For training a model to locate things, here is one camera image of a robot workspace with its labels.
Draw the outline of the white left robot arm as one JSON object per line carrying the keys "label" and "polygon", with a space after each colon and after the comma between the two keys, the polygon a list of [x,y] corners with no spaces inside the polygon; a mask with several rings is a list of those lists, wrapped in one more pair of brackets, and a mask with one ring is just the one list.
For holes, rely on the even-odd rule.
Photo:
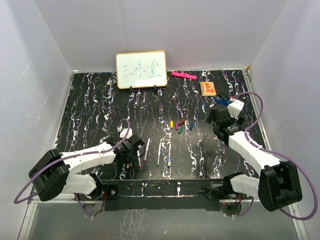
{"label": "white left robot arm", "polygon": [[110,137],[106,142],[74,152],[49,150],[30,170],[29,178],[42,202],[60,194],[82,194],[98,200],[104,193],[104,185],[97,175],[81,172],[100,165],[134,164],[145,142],[133,134],[126,139]]}

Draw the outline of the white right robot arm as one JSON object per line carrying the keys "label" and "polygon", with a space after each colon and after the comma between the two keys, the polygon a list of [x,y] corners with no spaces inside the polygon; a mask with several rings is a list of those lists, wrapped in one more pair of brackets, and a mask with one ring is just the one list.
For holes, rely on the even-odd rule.
{"label": "white right robot arm", "polygon": [[213,125],[218,139],[243,157],[258,174],[258,177],[249,177],[236,172],[225,176],[220,189],[226,197],[250,196],[260,200],[270,212],[303,199],[297,167],[263,151],[252,138],[246,137],[243,117],[235,119],[225,105],[216,105],[206,121]]}

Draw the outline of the white pen red tip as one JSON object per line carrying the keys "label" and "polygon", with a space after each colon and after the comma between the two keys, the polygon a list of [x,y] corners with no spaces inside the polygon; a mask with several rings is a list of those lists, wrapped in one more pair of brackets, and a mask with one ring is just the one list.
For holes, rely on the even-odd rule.
{"label": "white pen red tip", "polygon": [[142,169],[140,150],[137,151],[137,160],[138,160],[138,167],[139,167],[139,169]]}

